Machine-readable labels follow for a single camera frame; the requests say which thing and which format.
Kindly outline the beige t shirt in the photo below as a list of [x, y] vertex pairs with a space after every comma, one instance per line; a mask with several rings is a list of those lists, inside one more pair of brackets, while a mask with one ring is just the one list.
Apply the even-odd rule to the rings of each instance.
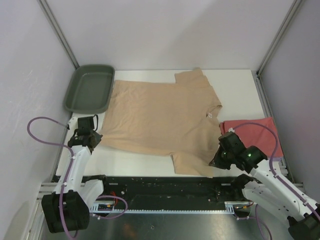
[[101, 144], [170, 156], [180, 175], [212, 178], [222, 108], [202, 70], [175, 74], [173, 83], [117, 80], [101, 128]]

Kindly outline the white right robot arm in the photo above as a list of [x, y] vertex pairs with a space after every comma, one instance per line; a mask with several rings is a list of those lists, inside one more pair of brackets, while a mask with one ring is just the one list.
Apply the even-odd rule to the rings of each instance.
[[234, 132], [227, 132], [218, 141], [218, 151], [210, 165], [223, 170], [235, 165], [244, 172], [231, 182], [230, 194], [235, 200], [246, 198], [262, 207], [281, 221], [295, 240], [320, 238], [318, 202], [277, 173], [258, 147], [245, 147]]

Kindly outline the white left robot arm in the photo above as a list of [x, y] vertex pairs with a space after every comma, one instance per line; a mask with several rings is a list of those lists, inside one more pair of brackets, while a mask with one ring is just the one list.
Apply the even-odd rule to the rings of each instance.
[[97, 133], [97, 115], [80, 117], [67, 142], [70, 160], [51, 194], [41, 200], [44, 217], [51, 233], [85, 230], [90, 221], [90, 208], [98, 198], [105, 200], [111, 188], [102, 180], [92, 179], [81, 186], [86, 165], [102, 140]]

